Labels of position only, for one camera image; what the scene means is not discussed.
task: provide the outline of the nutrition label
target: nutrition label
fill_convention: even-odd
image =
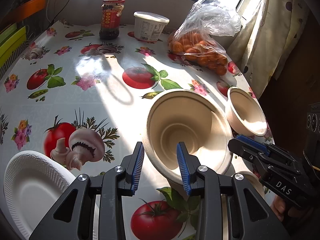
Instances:
[[[141,40],[157,41],[162,32],[164,24],[152,24],[150,22],[141,22]]]

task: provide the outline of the white foam plate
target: white foam plate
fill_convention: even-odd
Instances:
[[[14,223],[26,239],[75,178],[39,152],[23,151],[12,157],[4,173],[4,196]],[[97,207],[94,218],[98,221]],[[93,239],[97,236],[94,225]]]

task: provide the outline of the bag of oranges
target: bag of oranges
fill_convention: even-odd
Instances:
[[[240,17],[234,10],[218,0],[198,0],[180,28],[170,34],[170,51],[224,75],[228,64],[226,51],[209,34],[234,36],[240,27]]]

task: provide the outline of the metal bolt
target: metal bolt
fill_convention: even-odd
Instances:
[[[88,177],[87,175],[81,174],[78,176],[78,179],[79,179],[79,181],[85,181],[87,179],[87,177]]]
[[[208,170],[208,167],[207,167],[207,166],[204,166],[204,165],[200,165],[200,166],[198,167],[198,170],[199,170],[199,171],[207,171],[207,170]]]
[[[236,174],[235,174],[235,178],[236,178],[237,180],[243,180],[243,175],[240,174],[240,173],[236,173]]]
[[[116,166],[115,167],[115,172],[122,172],[124,168],[122,166]]]

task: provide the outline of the black cable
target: black cable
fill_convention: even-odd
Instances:
[[[68,4],[69,1],[70,1],[70,0],[68,0],[67,3],[63,6],[63,8],[55,15],[55,17],[52,19],[52,21],[50,22],[50,24],[49,24],[49,26],[47,27],[47,29],[49,29],[49,27],[50,27],[52,24],[54,24],[55,18],[56,18],[56,17],[62,12],[62,10],[67,6],[67,4]]]

